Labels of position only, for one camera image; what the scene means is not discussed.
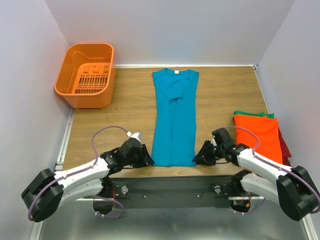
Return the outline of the blue t-shirt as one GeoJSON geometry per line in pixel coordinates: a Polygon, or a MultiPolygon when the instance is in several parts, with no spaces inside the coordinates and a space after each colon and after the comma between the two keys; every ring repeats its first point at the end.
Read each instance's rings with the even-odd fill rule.
{"type": "Polygon", "coordinates": [[[199,72],[164,68],[152,74],[156,124],[151,157],[157,167],[193,167],[199,72]]]}

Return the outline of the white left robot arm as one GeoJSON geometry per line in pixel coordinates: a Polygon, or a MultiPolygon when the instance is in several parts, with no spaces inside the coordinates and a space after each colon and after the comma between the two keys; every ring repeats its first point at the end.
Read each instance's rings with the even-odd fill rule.
{"type": "Polygon", "coordinates": [[[143,168],[154,164],[145,144],[134,137],[120,147],[103,152],[78,167],[52,172],[40,171],[22,192],[21,198],[32,222],[46,220],[64,203],[83,197],[107,197],[111,191],[109,176],[126,166],[143,168]]]}

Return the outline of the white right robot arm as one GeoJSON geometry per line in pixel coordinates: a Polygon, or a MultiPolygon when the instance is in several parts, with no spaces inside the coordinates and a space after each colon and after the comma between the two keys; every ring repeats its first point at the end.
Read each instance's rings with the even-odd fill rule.
{"type": "Polygon", "coordinates": [[[232,176],[226,190],[231,196],[256,194],[280,206],[292,220],[300,221],[309,214],[320,211],[320,192],[308,171],[302,167],[290,167],[277,163],[256,152],[256,147],[235,143],[227,128],[212,132],[212,140],[206,140],[193,158],[197,165],[214,166],[220,159],[243,170],[232,176]]]}

